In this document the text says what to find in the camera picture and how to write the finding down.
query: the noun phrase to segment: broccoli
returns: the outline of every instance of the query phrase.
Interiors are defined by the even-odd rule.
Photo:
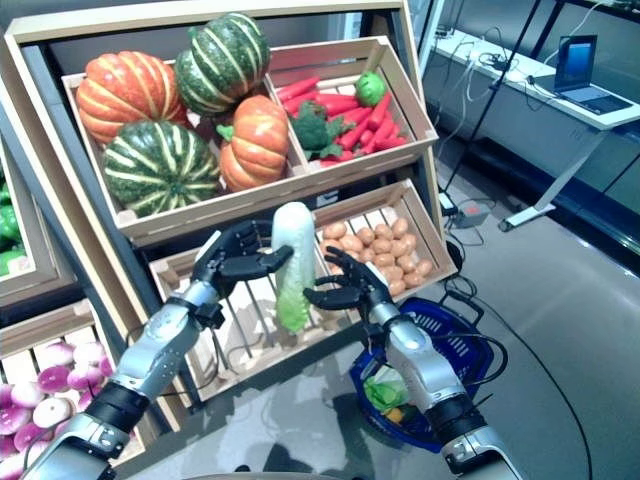
[[[312,101],[300,105],[298,118],[291,118],[291,124],[307,158],[313,154],[318,158],[342,155],[342,147],[333,141],[353,127],[352,124],[345,125],[342,117],[327,122],[327,110]]]

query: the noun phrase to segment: blue basket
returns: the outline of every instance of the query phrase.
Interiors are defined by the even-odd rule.
[[[409,298],[402,304],[400,311],[414,315],[416,325],[430,336],[479,333],[475,325],[482,316],[482,313],[479,313],[478,318],[472,324],[453,310],[422,298]],[[449,360],[463,383],[484,378],[493,361],[493,350],[485,340],[477,337],[438,339],[433,340],[433,345]],[[382,348],[373,348],[371,352],[365,349],[349,370],[365,417],[374,427],[387,435],[438,453],[442,445],[435,439],[427,419],[417,409],[408,416],[409,418],[403,419],[400,424],[397,424],[382,415],[365,395],[364,381],[375,375],[386,361]],[[471,398],[476,394],[478,388],[478,385],[467,388]]]

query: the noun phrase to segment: white desk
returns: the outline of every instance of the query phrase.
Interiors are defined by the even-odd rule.
[[[500,77],[500,71],[481,64],[478,59],[483,53],[500,54],[504,56],[504,50],[498,45],[483,41],[473,35],[456,30],[452,37],[438,40],[436,53],[446,59],[450,58],[462,66],[468,66],[469,63],[473,61],[475,63],[472,68],[476,72],[493,80],[497,80]],[[508,58],[511,55],[511,51],[506,50],[506,54]],[[547,92],[542,89],[542,87],[537,86],[534,88],[526,83],[526,77],[528,75],[535,78],[554,74],[555,68],[544,65],[524,55],[516,54],[511,66],[511,71],[505,75],[504,85],[521,92],[523,95],[528,95],[531,98],[545,102],[549,107],[555,108],[588,125],[594,130],[594,133],[580,144],[580,147],[571,155],[571,161],[568,162],[565,169],[556,177],[553,184],[534,206],[504,220],[502,224],[504,230],[518,227],[527,221],[553,210],[555,207],[551,204],[551,201],[587,161],[593,151],[605,138],[608,131],[618,125],[640,119],[640,105],[630,102],[627,99],[625,100],[632,104],[630,107],[603,115],[596,115],[566,100],[552,98],[552,93]],[[543,139],[541,139],[539,146],[541,149],[545,146],[542,140]]]

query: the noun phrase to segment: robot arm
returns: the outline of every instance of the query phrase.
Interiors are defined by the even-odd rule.
[[[122,356],[105,387],[87,409],[38,457],[23,480],[106,480],[115,477],[108,459],[117,458],[149,405],[173,380],[184,356],[205,328],[224,318],[220,299],[235,283],[275,272],[290,247],[259,253],[271,236],[271,222],[246,221],[216,232],[196,257],[191,285],[174,293],[147,322],[140,339]]]
[[[448,360],[413,319],[402,314],[388,289],[367,265],[328,247],[325,258],[343,275],[318,279],[318,285],[337,283],[326,291],[307,289],[305,295],[320,308],[356,307],[370,334],[385,338],[389,364],[400,373],[415,405],[443,444],[442,455],[454,475],[465,480],[522,480],[494,429],[474,407]]]

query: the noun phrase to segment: basket handle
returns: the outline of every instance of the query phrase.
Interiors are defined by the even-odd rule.
[[[478,326],[478,323],[480,323],[480,319],[482,318],[482,316],[484,315],[484,310],[482,309],[482,307],[480,307],[477,303],[475,303],[470,297],[463,295],[461,293],[452,291],[452,290],[447,290],[445,291],[444,296],[440,299],[440,301],[438,302],[440,305],[444,305],[444,301],[447,299],[447,297],[451,297],[454,300],[457,300],[461,303],[464,303],[465,305],[467,305],[471,310],[473,310],[474,312],[476,312],[476,318],[473,322],[471,322],[471,324],[474,327]]]

